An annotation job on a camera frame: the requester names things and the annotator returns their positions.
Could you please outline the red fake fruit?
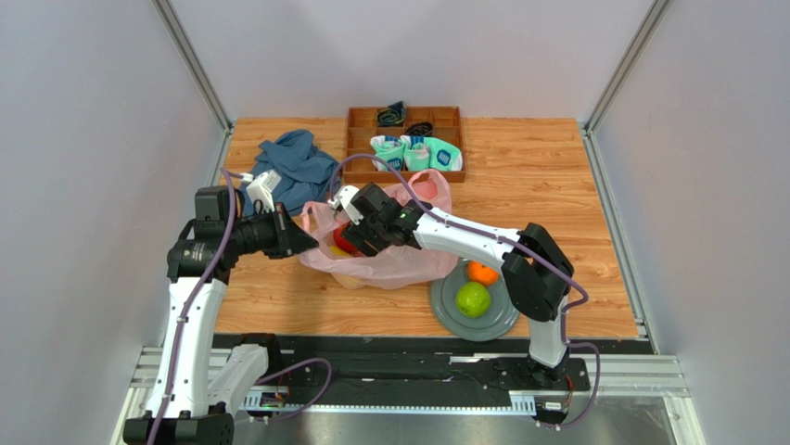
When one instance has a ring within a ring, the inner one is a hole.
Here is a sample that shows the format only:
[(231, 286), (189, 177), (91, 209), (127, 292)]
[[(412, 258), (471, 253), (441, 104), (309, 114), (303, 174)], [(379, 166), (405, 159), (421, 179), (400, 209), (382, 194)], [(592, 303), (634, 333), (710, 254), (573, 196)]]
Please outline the red fake fruit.
[(339, 250), (343, 251), (345, 254), (351, 256), (360, 256), (359, 250), (346, 238), (343, 237), (343, 231), (348, 227), (348, 224), (342, 224), (337, 227), (333, 233), (333, 241), (334, 246), (337, 247)]

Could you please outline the yellow fake fruit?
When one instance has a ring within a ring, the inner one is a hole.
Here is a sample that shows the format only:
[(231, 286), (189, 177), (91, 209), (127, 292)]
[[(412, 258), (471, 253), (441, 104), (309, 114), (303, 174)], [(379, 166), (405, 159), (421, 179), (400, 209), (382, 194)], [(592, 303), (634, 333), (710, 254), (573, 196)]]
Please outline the yellow fake fruit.
[(336, 256), (339, 256), (339, 257), (351, 257), (351, 254), (349, 252), (343, 250), (342, 248), (340, 248), (338, 246), (331, 245), (329, 247), (329, 249)]

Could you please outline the pink translucent plastic bag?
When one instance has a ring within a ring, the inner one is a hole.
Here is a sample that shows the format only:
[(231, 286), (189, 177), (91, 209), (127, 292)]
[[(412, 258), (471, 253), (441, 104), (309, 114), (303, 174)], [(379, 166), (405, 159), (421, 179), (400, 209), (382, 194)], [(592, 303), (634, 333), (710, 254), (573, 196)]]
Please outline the pink translucent plastic bag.
[[(415, 177), (408, 180), (408, 185), (421, 201), (431, 204), (433, 210), (452, 211), (451, 187), (439, 171), (429, 169)], [(412, 199), (403, 184), (384, 186), (383, 191), (401, 205)], [(336, 216), (329, 204), (311, 201), (303, 207), (300, 218), (304, 230), (318, 241), (319, 248), (299, 254), (299, 261), (308, 268), (332, 274), (349, 289), (363, 286), (396, 289), (439, 280), (459, 260), (451, 253), (408, 246), (389, 247), (374, 257), (339, 256), (331, 247), (336, 245), (334, 230), (350, 221), (345, 211)]]

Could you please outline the orange fake fruit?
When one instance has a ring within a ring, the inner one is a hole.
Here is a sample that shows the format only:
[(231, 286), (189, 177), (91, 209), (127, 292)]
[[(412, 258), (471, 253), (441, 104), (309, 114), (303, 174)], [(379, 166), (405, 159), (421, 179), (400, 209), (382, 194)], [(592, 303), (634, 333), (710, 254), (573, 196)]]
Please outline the orange fake fruit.
[(466, 273), (470, 282), (483, 286), (492, 286), (500, 278), (500, 274), (496, 270), (477, 261), (470, 261), (467, 264)]

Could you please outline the green fake apple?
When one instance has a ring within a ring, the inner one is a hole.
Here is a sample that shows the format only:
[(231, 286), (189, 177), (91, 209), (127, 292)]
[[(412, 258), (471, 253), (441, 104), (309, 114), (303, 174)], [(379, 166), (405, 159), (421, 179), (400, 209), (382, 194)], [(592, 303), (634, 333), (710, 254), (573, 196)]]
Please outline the green fake apple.
[(455, 296), (455, 306), (465, 317), (476, 319), (490, 308), (491, 294), (481, 283), (467, 282), (459, 287)]

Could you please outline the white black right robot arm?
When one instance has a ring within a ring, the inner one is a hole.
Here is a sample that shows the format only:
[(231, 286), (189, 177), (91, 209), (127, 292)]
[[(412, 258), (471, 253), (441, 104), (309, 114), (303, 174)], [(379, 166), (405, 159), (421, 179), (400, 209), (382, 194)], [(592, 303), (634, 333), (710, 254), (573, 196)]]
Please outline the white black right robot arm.
[(329, 205), (350, 218), (342, 235), (365, 256), (409, 246), (450, 253), (497, 271), (511, 305), (529, 320), (529, 357), (548, 369), (566, 360), (567, 296), (580, 285), (572, 277), (570, 260), (542, 226), (492, 227), (455, 217), (417, 197), (400, 204), (373, 183), (344, 186)]

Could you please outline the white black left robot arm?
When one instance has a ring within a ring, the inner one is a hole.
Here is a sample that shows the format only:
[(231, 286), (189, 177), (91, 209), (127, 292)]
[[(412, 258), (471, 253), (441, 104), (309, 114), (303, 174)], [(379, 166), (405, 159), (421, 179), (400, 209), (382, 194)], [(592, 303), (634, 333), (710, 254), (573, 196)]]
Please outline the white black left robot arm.
[(232, 443), (236, 411), (280, 355), (274, 335), (254, 335), (235, 345), (219, 374), (209, 377), (219, 309), (239, 258), (284, 259), (318, 246), (282, 204), (260, 204), (244, 216), (240, 198), (231, 185), (198, 189), (195, 217), (168, 252), (160, 366), (143, 415), (123, 425), (127, 444)]

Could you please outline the blue crumpled cloth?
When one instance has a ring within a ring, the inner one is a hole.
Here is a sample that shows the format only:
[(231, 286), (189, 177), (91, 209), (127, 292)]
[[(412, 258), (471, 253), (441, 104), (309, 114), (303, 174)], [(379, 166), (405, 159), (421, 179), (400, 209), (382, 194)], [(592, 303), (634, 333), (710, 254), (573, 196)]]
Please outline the blue crumpled cloth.
[(280, 176), (272, 196), (291, 216), (299, 216), (307, 202), (325, 200), (329, 180), (338, 167), (338, 162), (313, 142), (313, 134), (304, 129), (266, 140), (259, 145), (261, 153), (249, 171), (254, 176), (268, 171)]

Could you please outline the teal white sock left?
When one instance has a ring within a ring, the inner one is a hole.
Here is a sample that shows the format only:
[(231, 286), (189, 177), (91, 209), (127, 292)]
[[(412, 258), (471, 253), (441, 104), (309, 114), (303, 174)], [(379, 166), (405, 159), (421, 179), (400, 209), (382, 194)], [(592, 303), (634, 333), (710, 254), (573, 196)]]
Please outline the teal white sock left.
[(374, 150), (374, 155), (381, 159), (381, 162), (372, 161), (374, 167), (378, 172), (384, 172), (388, 169), (386, 165), (396, 171), (403, 168), (404, 152), (410, 144), (400, 137), (378, 135), (371, 138), (370, 146)]

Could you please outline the teal white sock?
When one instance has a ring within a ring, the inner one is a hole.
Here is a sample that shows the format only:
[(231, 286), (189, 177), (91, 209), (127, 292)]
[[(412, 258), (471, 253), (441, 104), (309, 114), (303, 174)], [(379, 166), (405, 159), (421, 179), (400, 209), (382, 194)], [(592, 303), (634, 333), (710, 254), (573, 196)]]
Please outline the teal white sock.
[(378, 172), (384, 172), (388, 169), (386, 165), (396, 171), (403, 168), (404, 152), (410, 144), (400, 137), (378, 135), (371, 138), (370, 146), (374, 150), (374, 155), (381, 159), (381, 162), (372, 161), (374, 167)]
[(463, 169), (462, 151), (457, 146), (435, 137), (402, 135), (403, 160), (408, 171), (434, 169), (459, 172)]

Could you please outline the teal white sock right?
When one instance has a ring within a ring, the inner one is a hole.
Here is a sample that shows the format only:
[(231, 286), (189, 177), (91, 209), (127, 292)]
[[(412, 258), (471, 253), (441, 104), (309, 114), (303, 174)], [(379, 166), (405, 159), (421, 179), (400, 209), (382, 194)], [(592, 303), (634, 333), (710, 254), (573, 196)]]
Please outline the teal white sock right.
[(434, 169), (459, 172), (463, 169), (462, 151), (457, 146), (435, 137), (402, 135), (403, 160), (408, 171)]

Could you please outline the wooden compartment tray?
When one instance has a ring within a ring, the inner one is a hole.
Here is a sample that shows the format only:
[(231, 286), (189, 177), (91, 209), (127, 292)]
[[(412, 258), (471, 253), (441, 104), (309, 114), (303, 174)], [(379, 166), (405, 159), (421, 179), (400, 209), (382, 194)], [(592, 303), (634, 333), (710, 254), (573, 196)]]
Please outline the wooden compartment tray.
[[(460, 108), (457, 106), (407, 106), (405, 118), (399, 126), (382, 126), (377, 114), (386, 107), (355, 107), (347, 113), (345, 146), (342, 160), (359, 154), (374, 155), (370, 139), (374, 136), (400, 136), (412, 126), (428, 122), (432, 125), (431, 137), (458, 147), (464, 154), (465, 141), (461, 125)], [(353, 159), (342, 167), (342, 177), (353, 184), (395, 184), (397, 180), (390, 172), (379, 172), (370, 159)]]

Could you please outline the black rolled sock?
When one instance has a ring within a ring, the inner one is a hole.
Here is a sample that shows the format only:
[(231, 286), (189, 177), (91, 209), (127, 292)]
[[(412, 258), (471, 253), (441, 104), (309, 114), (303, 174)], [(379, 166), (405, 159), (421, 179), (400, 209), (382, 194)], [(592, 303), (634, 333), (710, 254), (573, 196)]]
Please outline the black rolled sock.
[(404, 132), (409, 136), (430, 137), (433, 133), (434, 126), (430, 121), (420, 121), (410, 125)]

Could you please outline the dark rolled sock back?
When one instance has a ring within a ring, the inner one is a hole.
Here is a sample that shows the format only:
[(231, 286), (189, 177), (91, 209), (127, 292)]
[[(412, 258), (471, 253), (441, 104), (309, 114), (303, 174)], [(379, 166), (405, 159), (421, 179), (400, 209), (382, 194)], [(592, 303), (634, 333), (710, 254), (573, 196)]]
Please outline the dark rolled sock back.
[(407, 118), (408, 108), (403, 101), (393, 103), (376, 113), (377, 127), (402, 126)]

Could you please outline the aluminium frame rail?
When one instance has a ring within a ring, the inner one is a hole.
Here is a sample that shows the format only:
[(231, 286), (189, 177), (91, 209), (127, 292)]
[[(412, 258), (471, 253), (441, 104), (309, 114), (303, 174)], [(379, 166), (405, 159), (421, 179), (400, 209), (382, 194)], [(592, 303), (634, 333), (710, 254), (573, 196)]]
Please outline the aluminium frame rail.
[(679, 360), (644, 341), (538, 377), (524, 338), (290, 337), (238, 444), (702, 444)]

